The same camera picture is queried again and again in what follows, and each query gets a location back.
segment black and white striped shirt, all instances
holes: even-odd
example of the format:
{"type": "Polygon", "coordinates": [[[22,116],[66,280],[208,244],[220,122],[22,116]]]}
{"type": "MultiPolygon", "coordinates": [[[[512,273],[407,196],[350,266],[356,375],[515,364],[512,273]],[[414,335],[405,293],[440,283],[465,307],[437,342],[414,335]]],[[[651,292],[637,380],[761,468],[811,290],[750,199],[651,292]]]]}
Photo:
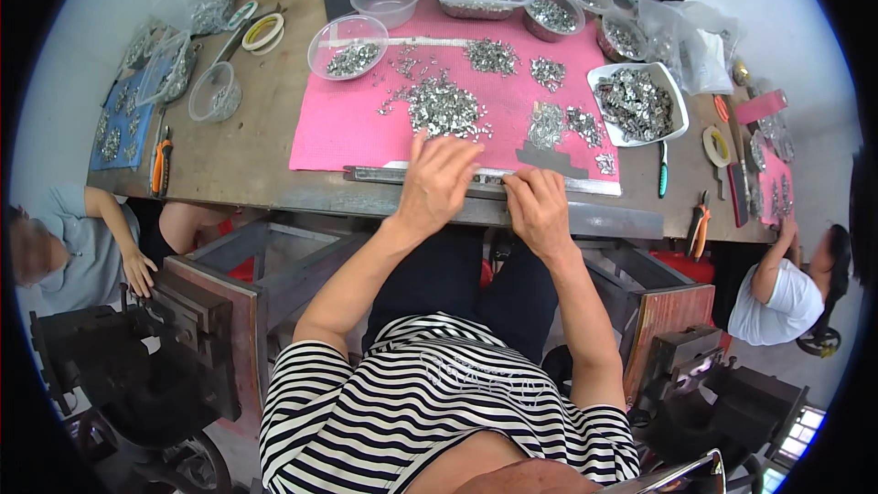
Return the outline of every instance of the black and white striped shirt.
{"type": "Polygon", "coordinates": [[[598,483],[638,472],[624,413],[576,408],[487,327],[435,313],[388,324],[357,368],[323,342],[286,347],[262,417],[262,484],[274,493],[401,493],[484,430],[598,483]]]}

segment tape roll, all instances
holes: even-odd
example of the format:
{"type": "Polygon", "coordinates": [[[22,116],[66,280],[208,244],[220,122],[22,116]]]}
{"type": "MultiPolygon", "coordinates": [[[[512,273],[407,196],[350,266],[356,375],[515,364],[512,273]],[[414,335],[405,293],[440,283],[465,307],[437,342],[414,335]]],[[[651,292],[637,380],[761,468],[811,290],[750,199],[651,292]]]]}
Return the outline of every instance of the tape roll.
{"type": "Polygon", "coordinates": [[[244,33],[241,48],[247,51],[260,49],[273,41],[282,28],[284,28],[284,17],[280,14],[269,14],[254,23],[253,27],[244,33]]]}
{"type": "Polygon", "coordinates": [[[717,168],[725,168],[731,162],[729,156],[729,145],[725,143],[723,134],[716,126],[708,126],[701,134],[701,141],[704,143],[704,152],[708,154],[708,159],[717,168]]]}

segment workbench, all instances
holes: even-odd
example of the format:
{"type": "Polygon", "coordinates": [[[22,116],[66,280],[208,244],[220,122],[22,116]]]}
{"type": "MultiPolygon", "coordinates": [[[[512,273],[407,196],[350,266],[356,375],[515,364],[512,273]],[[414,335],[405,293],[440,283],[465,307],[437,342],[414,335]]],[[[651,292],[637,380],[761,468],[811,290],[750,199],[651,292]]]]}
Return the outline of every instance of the workbench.
{"type": "MultiPolygon", "coordinates": [[[[237,0],[239,4],[246,1],[237,0]]],[[[262,5],[280,3],[287,19],[285,36],[278,47],[265,56],[253,56],[238,49],[230,59],[241,83],[243,101],[236,113],[224,122],[192,121],[188,92],[167,106],[162,124],[170,126],[174,145],[167,197],[193,203],[332,215],[382,217],[392,214],[399,202],[399,186],[345,181],[341,172],[288,170],[309,75],[306,51],[327,19],[323,0],[257,1],[262,5]]],[[[203,49],[198,53],[190,89],[228,37],[228,34],[220,34],[198,39],[203,49]]],[[[573,234],[642,237],[632,212],[645,210],[664,216],[664,236],[685,238],[692,208],[701,192],[708,189],[711,193],[708,239],[774,241],[774,234],[752,216],[747,225],[737,228],[731,200],[718,198],[714,168],[702,148],[704,128],[711,124],[717,126],[729,142],[733,161],[737,153],[731,143],[729,125],[720,121],[713,97],[709,94],[686,96],[686,107],[690,118],[688,131],[668,142],[669,182],[665,198],[658,198],[659,146],[620,149],[620,197],[567,193],[572,207],[573,234]]],[[[156,113],[149,125],[148,148],[138,169],[92,171],[88,185],[115,194],[148,196],[149,145],[155,140],[158,120],[156,113]]],[[[467,197],[455,221],[510,225],[505,202],[471,197],[467,197]]]]}

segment hand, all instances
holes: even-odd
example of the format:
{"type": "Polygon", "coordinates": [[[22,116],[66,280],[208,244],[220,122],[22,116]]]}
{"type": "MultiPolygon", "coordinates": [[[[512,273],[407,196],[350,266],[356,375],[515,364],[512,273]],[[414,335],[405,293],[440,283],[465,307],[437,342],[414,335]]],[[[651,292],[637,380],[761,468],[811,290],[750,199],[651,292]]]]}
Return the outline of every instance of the hand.
{"type": "Polygon", "coordinates": [[[400,207],[388,218],[419,244],[464,207],[466,188],[478,170],[473,161],[485,149],[457,137],[426,139],[421,129],[412,141],[400,207]]]}
{"type": "Polygon", "coordinates": [[[779,239],[785,240],[788,243],[792,244],[794,241],[798,240],[799,237],[799,225],[796,224],[796,220],[794,220],[790,216],[781,218],[781,236],[779,239]]]}
{"type": "Polygon", "coordinates": [[[122,269],[134,292],[141,297],[149,297],[149,288],[155,285],[149,276],[149,269],[159,270],[153,260],[144,256],[138,247],[126,248],[122,251],[122,269]]]}
{"type": "Polygon", "coordinates": [[[524,168],[503,176],[512,229],[548,266],[578,248],[570,238],[564,176],[552,170],[524,168]]]}

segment white plastic tray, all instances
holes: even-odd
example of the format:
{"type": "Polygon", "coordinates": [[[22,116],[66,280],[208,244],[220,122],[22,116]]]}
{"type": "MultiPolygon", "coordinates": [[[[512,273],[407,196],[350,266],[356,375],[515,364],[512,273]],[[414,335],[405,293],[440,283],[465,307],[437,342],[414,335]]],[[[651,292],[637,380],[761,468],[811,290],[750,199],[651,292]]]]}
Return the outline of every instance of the white plastic tray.
{"type": "MultiPolygon", "coordinates": [[[[686,111],[686,103],[683,102],[683,94],[680,93],[680,89],[677,88],[677,83],[674,82],[674,79],[671,77],[671,73],[668,72],[667,68],[661,63],[611,64],[604,65],[602,67],[596,67],[595,69],[588,71],[588,75],[586,77],[588,85],[592,88],[592,93],[594,93],[594,90],[597,88],[598,81],[601,77],[609,77],[614,72],[619,71],[620,69],[649,71],[649,73],[653,75],[653,82],[656,84],[656,86],[660,86],[667,90],[669,93],[671,93],[671,100],[674,102],[674,111],[671,112],[671,123],[672,126],[675,127],[675,129],[667,136],[659,137],[648,142],[638,141],[634,139],[625,141],[625,138],[622,136],[622,131],[618,126],[604,121],[604,126],[607,128],[607,134],[609,135],[609,141],[613,145],[615,145],[616,147],[638,147],[640,145],[654,144],[663,140],[676,139],[677,137],[680,137],[686,133],[686,130],[689,128],[689,114],[686,111]]],[[[603,107],[600,105],[600,100],[597,99],[597,96],[595,96],[595,101],[598,104],[600,116],[602,117],[604,115],[604,110],[603,107]]]]}

